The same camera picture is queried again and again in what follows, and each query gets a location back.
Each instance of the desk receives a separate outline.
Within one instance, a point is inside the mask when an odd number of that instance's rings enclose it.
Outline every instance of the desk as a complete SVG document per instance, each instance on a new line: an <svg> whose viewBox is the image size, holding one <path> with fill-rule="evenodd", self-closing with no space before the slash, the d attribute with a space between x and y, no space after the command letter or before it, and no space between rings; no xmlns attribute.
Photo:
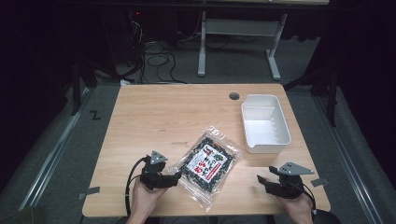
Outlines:
<svg viewBox="0 0 396 224"><path fill-rule="evenodd" d="M240 2L240 3L264 3L264 0L220 0L220 2ZM328 5L329 0L269 0L275 4L297 4L297 5ZM205 76L206 50L205 36L206 34L214 35L255 35L270 36L273 38L273 45L267 49L266 57L270 65L271 73L274 80L280 80L279 70L277 69L275 53L285 26L287 14L282 14L279 21L240 21L240 20L218 20L207 19L206 12L202 12L201 23L201 47L198 60L198 77Z"/></svg>
<svg viewBox="0 0 396 224"><path fill-rule="evenodd" d="M239 100L230 99L231 92L237 92ZM291 136L291 143L279 154L246 151L241 104L254 93L274 94L279 99ZM134 164L152 150L168 157L167 166L177 163L210 125L240 146L244 159L231 170L208 213L177 185L161 197L152 216L282 213L282 205L265 193L256 175L274 180L276 176L269 173L268 166L280 167L286 161L316 172L288 97L279 84L123 86L90 184L90 188L100 187L100 192L87 196L84 216L126 216L123 193ZM139 165L134 175L139 175L142 167ZM302 178L315 194L318 209L330 210L324 188L314 188L310 183L318 178L317 172Z"/></svg>

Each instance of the metal bracket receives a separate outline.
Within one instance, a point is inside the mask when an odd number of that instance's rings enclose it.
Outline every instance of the metal bracket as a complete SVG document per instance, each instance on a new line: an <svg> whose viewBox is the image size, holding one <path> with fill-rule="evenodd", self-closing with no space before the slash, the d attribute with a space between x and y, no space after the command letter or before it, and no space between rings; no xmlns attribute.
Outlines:
<svg viewBox="0 0 396 224"><path fill-rule="evenodd" d="M163 161L167 161L167 160L168 160L168 158L166 158L165 156L163 156L159 152L153 150L151 152L151 160L150 160L149 163L150 164L157 164L157 163L160 163L160 162L163 162Z"/></svg>
<svg viewBox="0 0 396 224"><path fill-rule="evenodd" d="M286 164L278 168L277 171L283 175L312 175L315 173L313 170L306 169L291 161L286 162Z"/></svg>

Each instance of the snack bag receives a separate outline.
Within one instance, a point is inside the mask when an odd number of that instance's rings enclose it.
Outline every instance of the snack bag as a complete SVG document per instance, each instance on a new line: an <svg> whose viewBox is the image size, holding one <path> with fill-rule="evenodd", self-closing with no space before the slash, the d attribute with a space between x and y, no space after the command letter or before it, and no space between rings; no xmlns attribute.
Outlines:
<svg viewBox="0 0 396 224"><path fill-rule="evenodd" d="M178 183L209 211L227 174L241 158L242 151L223 133L210 126L186 155L168 171L174 174L181 170L182 176Z"/></svg>

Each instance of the printed label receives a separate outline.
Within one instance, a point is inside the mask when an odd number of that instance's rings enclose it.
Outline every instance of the printed label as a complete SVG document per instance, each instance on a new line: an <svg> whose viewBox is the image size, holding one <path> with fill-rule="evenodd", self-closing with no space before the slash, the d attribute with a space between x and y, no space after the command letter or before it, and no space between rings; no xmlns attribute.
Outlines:
<svg viewBox="0 0 396 224"><path fill-rule="evenodd" d="M205 145L187 165L192 172L209 183L228 159L210 145Z"/></svg>

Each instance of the wooden table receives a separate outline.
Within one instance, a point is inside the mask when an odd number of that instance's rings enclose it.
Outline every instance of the wooden table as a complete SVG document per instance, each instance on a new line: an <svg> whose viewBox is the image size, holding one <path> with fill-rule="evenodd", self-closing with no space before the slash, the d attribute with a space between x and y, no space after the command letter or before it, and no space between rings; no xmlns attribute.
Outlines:
<svg viewBox="0 0 396 224"><path fill-rule="evenodd" d="M240 95L230 99L231 92ZM278 97L290 129L291 143L279 154L249 154L246 150L241 104L248 94ZM176 164L209 126L214 126L244 151L244 158L229 173L211 210L199 206L181 186L170 188L152 216L214 216L283 213L275 196L267 194L256 175L276 180L268 166L280 167L293 161L316 172L315 164L290 107L283 87L278 84L202 84L123 86L108 125L106 137L83 206L86 217L126 216L125 184L134 164L152 150ZM136 168L139 175L144 163ZM302 175L317 199L317 207L330 210L323 187L314 188L314 175Z"/></svg>

